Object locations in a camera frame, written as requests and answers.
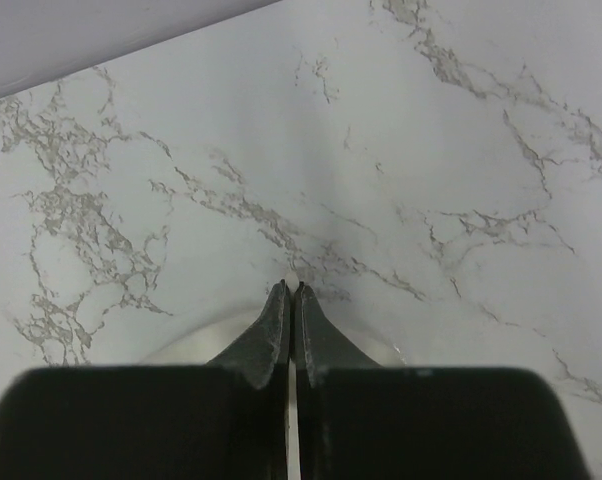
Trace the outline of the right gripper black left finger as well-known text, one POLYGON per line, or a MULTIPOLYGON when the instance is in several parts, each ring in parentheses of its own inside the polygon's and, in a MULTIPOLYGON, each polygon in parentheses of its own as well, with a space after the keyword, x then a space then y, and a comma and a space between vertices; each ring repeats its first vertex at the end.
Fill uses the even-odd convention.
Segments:
POLYGON ((0 397, 0 479, 284 479, 289 293, 196 365, 48 367, 0 397))

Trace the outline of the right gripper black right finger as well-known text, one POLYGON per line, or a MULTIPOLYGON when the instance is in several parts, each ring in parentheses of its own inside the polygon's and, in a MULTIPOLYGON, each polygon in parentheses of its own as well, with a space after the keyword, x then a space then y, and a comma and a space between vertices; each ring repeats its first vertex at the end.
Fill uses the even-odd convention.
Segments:
POLYGON ((384 367, 301 286, 292 320, 305 479, 586 479, 562 405, 508 367, 384 367))

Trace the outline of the cream white t shirt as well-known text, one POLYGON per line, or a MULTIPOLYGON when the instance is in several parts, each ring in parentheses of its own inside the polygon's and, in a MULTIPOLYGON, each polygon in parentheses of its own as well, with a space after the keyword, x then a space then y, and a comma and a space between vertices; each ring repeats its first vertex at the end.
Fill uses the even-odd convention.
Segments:
POLYGON ((290 271, 273 288, 261 312, 247 310, 185 334, 143 360, 151 365, 209 364, 234 368, 248 382, 269 391, 274 401, 275 459, 266 479, 299 479, 300 440, 297 420, 295 352, 298 291, 303 288, 290 271))

